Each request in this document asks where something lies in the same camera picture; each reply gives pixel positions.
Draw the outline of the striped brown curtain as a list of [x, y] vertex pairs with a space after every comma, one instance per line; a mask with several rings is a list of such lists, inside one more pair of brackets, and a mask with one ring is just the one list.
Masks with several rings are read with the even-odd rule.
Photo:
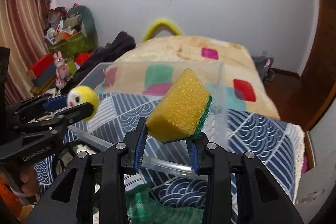
[[5, 101], [14, 103], [31, 96], [27, 71], [48, 50], [44, 39], [46, 12], [51, 0], [1, 0], [1, 46], [10, 49]]

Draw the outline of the blue white patterned tablecloth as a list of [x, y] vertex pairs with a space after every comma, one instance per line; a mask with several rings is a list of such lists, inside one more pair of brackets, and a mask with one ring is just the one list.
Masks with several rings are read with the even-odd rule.
[[[110, 143], [117, 143], [133, 130], [141, 117], [147, 117], [160, 102], [159, 96], [112, 93], [102, 94], [96, 116], [75, 127]], [[284, 192], [294, 201], [301, 177], [303, 134], [298, 126], [229, 109], [227, 112], [228, 149], [233, 153], [254, 152], [269, 169]], [[146, 184], [149, 196], [168, 207], [192, 207], [203, 211], [206, 181], [143, 168], [125, 176], [126, 191]]]

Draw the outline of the clear plastic storage bin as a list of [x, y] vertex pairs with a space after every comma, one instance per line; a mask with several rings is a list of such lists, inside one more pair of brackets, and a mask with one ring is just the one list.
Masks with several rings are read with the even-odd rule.
[[193, 176], [184, 131], [203, 132], [228, 146], [223, 63], [101, 63], [81, 84], [97, 93], [99, 106], [93, 118], [70, 130], [93, 148], [104, 151], [120, 143], [146, 118], [143, 167]]

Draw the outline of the yellow fuzzy headband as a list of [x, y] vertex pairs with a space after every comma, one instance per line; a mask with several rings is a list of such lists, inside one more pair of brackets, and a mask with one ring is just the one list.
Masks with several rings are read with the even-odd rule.
[[156, 37], [156, 35], [162, 30], [168, 31], [173, 36], [183, 35], [182, 31], [178, 28], [178, 26], [173, 21], [167, 18], [158, 18], [147, 29], [147, 32], [145, 32], [141, 42], [143, 43], [143, 42], [146, 42]]

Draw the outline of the yellow green sponge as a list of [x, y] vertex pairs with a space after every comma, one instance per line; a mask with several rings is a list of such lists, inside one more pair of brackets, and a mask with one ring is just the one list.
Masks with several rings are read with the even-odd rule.
[[148, 117], [148, 134], [162, 143], [197, 139], [212, 102], [209, 90], [187, 68]]

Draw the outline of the green dinosaur plush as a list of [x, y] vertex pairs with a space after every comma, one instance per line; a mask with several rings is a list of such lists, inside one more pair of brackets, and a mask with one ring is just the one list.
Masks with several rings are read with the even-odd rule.
[[80, 31], [84, 37], [93, 42], [93, 45], [97, 46], [97, 33], [95, 27], [95, 21], [92, 12], [88, 7], [79, 5], [74, 6], [67, 12], [67, 18], [79, 17], [81, 18]]

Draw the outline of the dark clothes pile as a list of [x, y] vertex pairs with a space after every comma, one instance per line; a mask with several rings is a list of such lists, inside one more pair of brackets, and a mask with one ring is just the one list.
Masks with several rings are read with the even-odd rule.
[[114, 62], [127, 51], [135, 48], [134, 38], [126, 32], [120, 32], [112, 43], [107, 43], [105, 47], [99, 47], [92, 55], [80, 66], [68, 81], [66, 86], [60, 90], [64, 95], [76, 87], [95, 67], [103, 62]]

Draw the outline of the red box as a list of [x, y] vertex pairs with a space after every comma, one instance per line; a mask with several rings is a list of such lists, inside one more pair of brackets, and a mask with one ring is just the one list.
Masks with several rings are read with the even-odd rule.
[[53, 63], [52, 53], [46, 54], [28, 68], [27, 76], [31, 80], [37, 79]]

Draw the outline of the green cardboard box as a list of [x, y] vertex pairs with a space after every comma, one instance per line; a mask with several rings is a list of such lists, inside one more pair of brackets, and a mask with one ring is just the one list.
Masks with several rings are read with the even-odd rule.
[[86, 37], [82, 33], [78, 33], [66, 40], [49, 46], [50, 53], [62, 53], [64, 58], [72, 58], [79, 53], [90, 52], [95, 47], [93, 38]]

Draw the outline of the brown wooden door frame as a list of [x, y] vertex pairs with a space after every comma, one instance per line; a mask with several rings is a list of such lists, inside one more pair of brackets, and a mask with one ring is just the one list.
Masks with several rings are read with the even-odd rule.
[[309, 131], [335, 98], [335, 0], [319, 0], [317, 30], [301, 79], [307, 92], [302, 128]]

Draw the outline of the green mesh bag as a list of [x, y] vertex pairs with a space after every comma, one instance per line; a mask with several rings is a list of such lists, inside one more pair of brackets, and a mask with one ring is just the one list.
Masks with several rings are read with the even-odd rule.
[[136, 186], [125, 194], [130, 223], [202, 223], [201, 209], [164, 206], [149, 196], [146, 184]]

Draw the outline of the yellow felt ball toy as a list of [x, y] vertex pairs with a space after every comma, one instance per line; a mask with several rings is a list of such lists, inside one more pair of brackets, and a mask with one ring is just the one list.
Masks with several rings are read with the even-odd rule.
[[98, 110], [99, 98], [97, 93], [88, 86], [77, 86], [70, 90], [67, 96], [67, 107], [75, 107], [83, 103], [90, 103], [93, 106], [93, 113], [85, 121], [92, 119]]

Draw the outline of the pink rabbit plush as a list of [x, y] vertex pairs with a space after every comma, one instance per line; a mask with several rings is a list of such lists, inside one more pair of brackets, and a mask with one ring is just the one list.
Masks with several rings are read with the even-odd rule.
[[62, 56], [62, 52], [58, 51], [53, 54], [54, 63], [56, 67], [56, 87], [60, 90], [64, 88], [67, 84], [67, 81], [71, 78], [69, 67]]

